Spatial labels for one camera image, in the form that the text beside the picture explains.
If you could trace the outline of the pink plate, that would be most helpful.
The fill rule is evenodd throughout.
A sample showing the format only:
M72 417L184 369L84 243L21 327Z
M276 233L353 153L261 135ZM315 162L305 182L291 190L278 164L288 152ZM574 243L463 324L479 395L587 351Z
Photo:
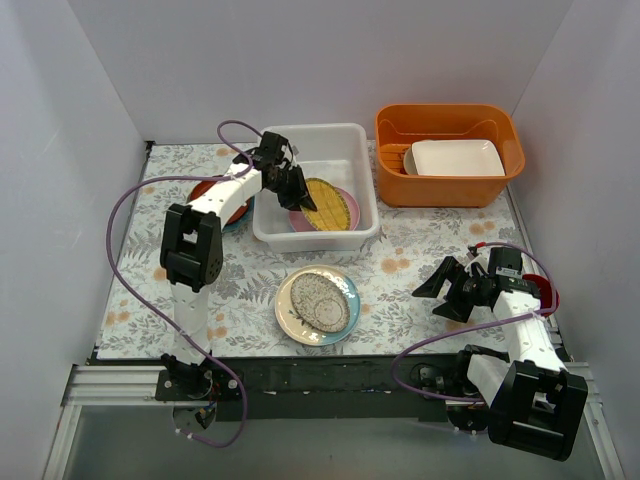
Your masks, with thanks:
M350 213L350 227L351 231L355 231L360 221L360 207L355 198L342 188L337 187L336 190L341 194L345 200L349 213ZM311 225L301 211L289 212L289 223L295 232L310 232L315 231L316 228Z

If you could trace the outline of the yellow woven bamboo plate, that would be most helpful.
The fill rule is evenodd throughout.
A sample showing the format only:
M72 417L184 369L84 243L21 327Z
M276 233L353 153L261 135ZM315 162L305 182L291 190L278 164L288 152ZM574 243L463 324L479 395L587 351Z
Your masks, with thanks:
M315 209L301 207L306 220L319 231L346 231L351 225L351 213L346 200L329 182L310 178L306 181L308 200Z

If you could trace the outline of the red round plate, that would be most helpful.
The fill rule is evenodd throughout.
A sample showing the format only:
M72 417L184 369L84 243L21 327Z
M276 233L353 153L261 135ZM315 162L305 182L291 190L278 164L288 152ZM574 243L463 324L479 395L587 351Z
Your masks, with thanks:
M199 182L191 191L191 193L188 196L188 201L191 202L197 198L199 198L200 196L202 196L204 193L206 193L213 185L215 184L215 181L202 181ZM246 203L244 203L229 219L229 221L227 222L228 225L233 225L235 223L237 223L238 221L240 221L249 211L249 207L251 206L251 202L248 201Z

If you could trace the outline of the teal scalloped plate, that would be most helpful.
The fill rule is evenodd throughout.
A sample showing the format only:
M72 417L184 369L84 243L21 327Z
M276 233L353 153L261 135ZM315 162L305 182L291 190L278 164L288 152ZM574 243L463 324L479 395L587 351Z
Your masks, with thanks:
M226 224L222 229L223 234L228 234L228 233L237 231L248 223L248 221L251 219L251 215L254 210L254 198L250 198L248 201L251 202L251 206L249 207L249 211L247 212L247 214L240 221L238 221L233 225Z

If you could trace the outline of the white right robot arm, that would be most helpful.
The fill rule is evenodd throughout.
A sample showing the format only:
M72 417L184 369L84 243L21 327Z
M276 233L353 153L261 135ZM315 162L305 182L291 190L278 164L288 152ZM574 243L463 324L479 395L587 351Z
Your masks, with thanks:
M477 246L469 247L467 264L446 257L412 294L442 296L434 315L461 324L474 308L488 308L505 330L506 349L467 345L451 372L432 374L418 387L480 408L479 416L450 414L455 426L484 429L496 444L564 461L573 449L588 387L568 371L547 331L559 296L543 293L524 274L522 249L498 242L489 247L488 258Z

